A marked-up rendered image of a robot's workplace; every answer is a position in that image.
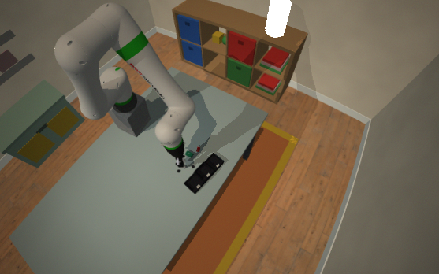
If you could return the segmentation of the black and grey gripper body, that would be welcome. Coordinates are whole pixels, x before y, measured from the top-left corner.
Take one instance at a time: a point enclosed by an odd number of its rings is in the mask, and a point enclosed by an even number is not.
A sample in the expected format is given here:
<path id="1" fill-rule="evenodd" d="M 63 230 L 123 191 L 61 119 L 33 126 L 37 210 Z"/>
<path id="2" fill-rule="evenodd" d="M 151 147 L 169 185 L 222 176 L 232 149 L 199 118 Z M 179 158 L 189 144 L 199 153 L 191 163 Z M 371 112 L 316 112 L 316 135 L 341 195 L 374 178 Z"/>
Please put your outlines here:
<path id="1" fill-rule="evenodd" d="M 184 153 L 184 149 L 179 153 L 179 154 L 171 154 L 173 157 L 175 157 L 175 159 L 178 158 L 178 160 L 180 160 L 180 156 Z"/>

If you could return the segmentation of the black rack of three bins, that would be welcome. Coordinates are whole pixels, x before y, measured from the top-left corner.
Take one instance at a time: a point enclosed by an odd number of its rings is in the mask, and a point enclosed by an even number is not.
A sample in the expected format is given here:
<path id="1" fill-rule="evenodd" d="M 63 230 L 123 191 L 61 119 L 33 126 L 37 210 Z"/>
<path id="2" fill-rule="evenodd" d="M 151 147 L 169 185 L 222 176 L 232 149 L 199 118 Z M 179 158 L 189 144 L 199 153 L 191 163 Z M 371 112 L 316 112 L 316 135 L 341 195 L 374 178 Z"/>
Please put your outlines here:
<path id="1" fill-rule="evenodd" d="M 196 192 L 208 181 L 210 177 L 212 177 L 213 174 L 215 174 L 215 172 L 223 164 L 224 161 L 221 158 L 219 158 L 216 154 L 211 154 L 184 182 L 186 187 L 196 194 Z M 196 176 L 194 174 L 196 174 Z"/>

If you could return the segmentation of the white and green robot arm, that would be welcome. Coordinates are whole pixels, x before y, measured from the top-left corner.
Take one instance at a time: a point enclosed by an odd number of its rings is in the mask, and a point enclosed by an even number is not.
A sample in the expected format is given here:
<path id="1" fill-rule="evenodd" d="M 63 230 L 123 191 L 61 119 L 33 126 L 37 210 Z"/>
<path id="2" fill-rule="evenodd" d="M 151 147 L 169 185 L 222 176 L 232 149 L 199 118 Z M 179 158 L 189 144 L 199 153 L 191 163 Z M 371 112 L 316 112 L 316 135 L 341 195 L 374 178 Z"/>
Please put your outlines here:
<path id="1" fill-rule="evenodd" d="M 195 103 L 169 74 L 128 10 L 117 3 L 98 7 L 62 35 L 54 48 L 58 64 L 76 90 L 82 114 L 98 120 L 112 107 L 119 113 L 136 107 L 137 97 L 124 69 L 111 67 L 99 77 L 99 61 L 111 47 L 168 106 L 156 124 L 155 135 L 168 153 L 180 153 L 185 144 L 181 134 L 195 113 Z"/>

